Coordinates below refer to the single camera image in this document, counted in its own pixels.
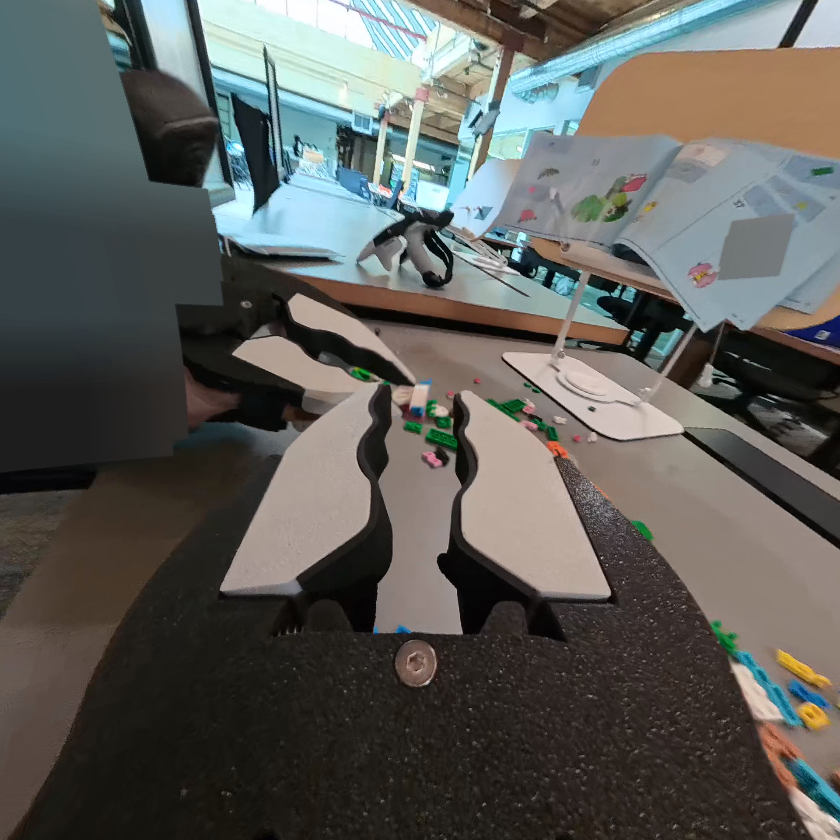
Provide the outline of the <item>scattered small lego pieces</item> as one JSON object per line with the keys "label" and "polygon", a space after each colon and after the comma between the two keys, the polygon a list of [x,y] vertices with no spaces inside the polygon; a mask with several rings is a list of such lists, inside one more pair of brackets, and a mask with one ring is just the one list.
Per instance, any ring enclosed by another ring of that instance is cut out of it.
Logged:
{"label": "scattered small lego pieces", "polygon": [[[514,419],[516,422],[520,423],[522,428],[525,428],[531,432],[539,432],[545,436],[543,440],[544,444],[548,440],[559,441],[559,435],[555,426],[550,424],[543,423],[539,421],[537,417],[527,415],[520,417],[516,413],[511,413],[508,411],[507,404],[500,404],[495,400],[489,400],[488,402],[496,409],[502,411],[506,416]],[[448,456],[444,455],[444,450],[448,450],[451,452],[455,452],[457,450],[458,444],[455,436],[452,434],[452,426],[453,426],[453,418],[449,415],[443,416],[437,414],[437,409],[439,406],[437,405],[435,400],[427,403],[427,408],[431,410],[432,418],[434,423],[428,426],[425,426],[424,423],[419,422],[410,422],[404,419],[403,428],[405,431],[416,434],[418,436],[422,436],[426,439],[426,441],[433,445],[434,452],[432,455],[437,459],[437,466],[442,464],[446,464],[448,462]],[[577,461],[574,459],[572,455],[570,455],[569,460],[571,463],[574,463],[576,466],[578,465]]]}

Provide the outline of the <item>wooden background desk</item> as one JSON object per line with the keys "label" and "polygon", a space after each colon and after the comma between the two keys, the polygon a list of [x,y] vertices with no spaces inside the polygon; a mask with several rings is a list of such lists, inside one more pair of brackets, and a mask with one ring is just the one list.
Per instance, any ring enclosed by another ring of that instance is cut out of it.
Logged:
{"label": "wooden background desk", "polygon": [[217,230],[236,239],[334,252],[336,260],[269,259],[265,264],[344,305],[545,335],[551,343],[567,317],[569,299],[520,275],[491,274],[462,259],[456,260],[451,283],[440,290],[427,288],[408,263],[389,270],[375,258],[358,264],[362,247],[393,215],[336,182],[295,175],[255,217],[252,204],[251,192],[241,190],[234,201],[216,206]]}

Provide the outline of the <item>black fabric panel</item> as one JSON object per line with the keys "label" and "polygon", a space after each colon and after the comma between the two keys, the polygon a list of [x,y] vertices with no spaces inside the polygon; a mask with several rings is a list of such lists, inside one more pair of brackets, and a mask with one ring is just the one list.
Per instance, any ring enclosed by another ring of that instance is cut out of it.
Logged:
{"label": "black fabric panel", "polygon": [[280,187],[280,170],[274,152],[270,116],[248,104],[237,94],[231,95],[234,121],[244,148],[245,162],[253,186],[253,214],[268,204]]}

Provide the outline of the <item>spare hand-held gripper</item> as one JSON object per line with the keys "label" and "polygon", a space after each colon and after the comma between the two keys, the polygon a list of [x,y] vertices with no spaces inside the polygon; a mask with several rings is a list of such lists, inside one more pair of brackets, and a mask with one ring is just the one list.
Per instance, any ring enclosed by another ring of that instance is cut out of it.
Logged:
{"label": "spare hand-held gripper", "polygon": [[362,248],[356,263],[375,257],[384,270],[390,271],[395,259],[400,265],[408,261],[426,287],[445,287],[453,278],[455,258],[440,233],[452,223],[454,213],[422,208],[404,208],[400,212],[402,218],[374,236]]}

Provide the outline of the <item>black table rail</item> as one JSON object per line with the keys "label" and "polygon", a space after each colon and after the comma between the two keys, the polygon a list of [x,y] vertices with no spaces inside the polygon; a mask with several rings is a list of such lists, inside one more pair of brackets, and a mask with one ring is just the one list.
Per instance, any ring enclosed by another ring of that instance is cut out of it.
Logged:
{"label": "black table rail", "polygon": [[686,427],[684,435],[778,507],[838,548],[838,499],[728,430]]}

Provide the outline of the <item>light blue instruction booklet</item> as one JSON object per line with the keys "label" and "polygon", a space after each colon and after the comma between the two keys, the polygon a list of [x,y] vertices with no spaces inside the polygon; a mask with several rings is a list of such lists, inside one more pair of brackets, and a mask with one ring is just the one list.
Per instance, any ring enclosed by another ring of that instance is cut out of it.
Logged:
{"label": "light blue instruction booklet", "polygon": [[495,221],[629,249],[702,331],[811,314],[838,285],[838,160],[767,143],[535,137]]}

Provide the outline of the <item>white paper sheet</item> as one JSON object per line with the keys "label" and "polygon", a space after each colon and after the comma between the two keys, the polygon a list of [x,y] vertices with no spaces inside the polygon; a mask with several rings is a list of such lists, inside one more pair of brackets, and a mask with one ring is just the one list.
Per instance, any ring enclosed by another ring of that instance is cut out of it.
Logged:
{"label": "white paper sheet", "polygon": [[450,212],[449,229],[462,239],[483,238],[495,220],[511,189],[522,161],[488,159],[457,196]]}

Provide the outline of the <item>tan rounded divider board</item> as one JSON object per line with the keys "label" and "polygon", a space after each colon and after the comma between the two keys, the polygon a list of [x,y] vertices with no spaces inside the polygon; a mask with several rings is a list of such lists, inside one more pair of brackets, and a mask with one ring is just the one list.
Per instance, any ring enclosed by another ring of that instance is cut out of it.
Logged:
{"label": "tan rounded divider board", "polygon": [[[810,89],[812,75],[838,80],[838,48],[640,56],[602,84],[579,135],[662,134],[681,144],[743,140],[838,160],[838,92]],[[532,244],[541,256],[561,264],[674,298],[645,263],[637,266],[585,244],[543,238]],[[838,285],[811,314],[777,306],[746,330],[803,329],[837,315]]]}

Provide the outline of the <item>person's left hand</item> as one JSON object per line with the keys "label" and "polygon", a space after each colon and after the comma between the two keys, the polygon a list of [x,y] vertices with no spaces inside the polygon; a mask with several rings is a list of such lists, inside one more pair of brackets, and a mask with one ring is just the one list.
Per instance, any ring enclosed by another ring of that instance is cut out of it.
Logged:
{"label": "person's left hand", "polygon": [[238,410],[241,395],[219,391],[197,381],[185,367],[184,384],[186,400],[187,429],[195,428],[215,418]]}

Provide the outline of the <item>flat grey laptop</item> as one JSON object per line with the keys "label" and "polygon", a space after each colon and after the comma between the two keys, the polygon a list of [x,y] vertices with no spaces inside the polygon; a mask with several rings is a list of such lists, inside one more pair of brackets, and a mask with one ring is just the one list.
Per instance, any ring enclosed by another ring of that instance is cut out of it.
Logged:
{"label": "flat grey laptop", "polygon": [[330,248],[314,245],[296,245],[275,241],[271,237],[233,236],[219,234],[218,240],[223,252],[253,259],[287,259],[312,261],[341,261],[344,255]]}

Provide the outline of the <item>small multicoloured lego assembly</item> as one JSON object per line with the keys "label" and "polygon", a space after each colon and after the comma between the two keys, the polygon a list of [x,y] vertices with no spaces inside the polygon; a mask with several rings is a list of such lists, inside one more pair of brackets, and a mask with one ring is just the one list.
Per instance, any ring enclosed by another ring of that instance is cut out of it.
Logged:
{"label": "small multicoloured lego assembly", "polygon": [[419,423],[425,419],[432,383],[431,379],[426,379],[414,385],[391,385],[392,404],[402,417]]}

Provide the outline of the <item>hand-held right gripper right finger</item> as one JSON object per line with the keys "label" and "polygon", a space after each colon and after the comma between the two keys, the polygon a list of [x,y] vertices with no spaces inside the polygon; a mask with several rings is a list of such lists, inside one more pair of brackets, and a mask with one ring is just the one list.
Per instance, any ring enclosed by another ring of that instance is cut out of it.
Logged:
{"label": "hand-held right gripper right finger", "polygon": [[555,457],[472,391],[455,397],[449,553],[526,599],[608,602],[611,586]]}

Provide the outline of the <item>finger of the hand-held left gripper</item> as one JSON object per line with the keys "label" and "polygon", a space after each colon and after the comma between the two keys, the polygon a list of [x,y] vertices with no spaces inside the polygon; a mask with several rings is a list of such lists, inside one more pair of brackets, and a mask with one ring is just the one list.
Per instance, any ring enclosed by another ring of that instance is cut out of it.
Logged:
{"label": "finger of the hand-held left gripper", "polygon": [[284,301],[288,338],[313,358],[330,354],[396,385],[415,385],[417,378],[385,343],[354,315],[295,293]]}
{"label": "finger of the hand-held left gripper", "polygon": [[301,392],[301,408],[323,415],[355,395],[370,395],[370,384],[352,377],[342,366],[313,359],[288,338],[267,335],[249,339],[233,351],[233,357],[276,375]]}

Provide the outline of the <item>black office chair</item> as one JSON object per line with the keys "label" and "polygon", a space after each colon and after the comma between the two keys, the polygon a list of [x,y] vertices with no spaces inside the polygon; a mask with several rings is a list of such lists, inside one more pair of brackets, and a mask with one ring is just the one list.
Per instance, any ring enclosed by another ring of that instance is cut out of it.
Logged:
{"label": "black office chair", "polygon": [[623,352],[640,362],[646,361],[661,335],[673,331],[686,333],[692,327],[679,304],[640,290],[636,290],[632,301],[603,295],[596,303],[627,330]]}

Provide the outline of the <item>silver ventilation duct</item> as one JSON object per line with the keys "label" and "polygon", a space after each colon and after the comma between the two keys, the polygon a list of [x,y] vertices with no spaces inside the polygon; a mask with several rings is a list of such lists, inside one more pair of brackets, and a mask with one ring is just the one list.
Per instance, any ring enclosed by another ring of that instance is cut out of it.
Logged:
{"label": "silver ventilation duct", "polygon": [[560,56],[548,59],[511,76],[507,86],[515,96],[553,84],[565,77],[617,58],[636,54],[666,40],[693,33],[732,13],[729,2],[696,2],[670,7],[639,21],[615,28],[605,35],[573,47]]}

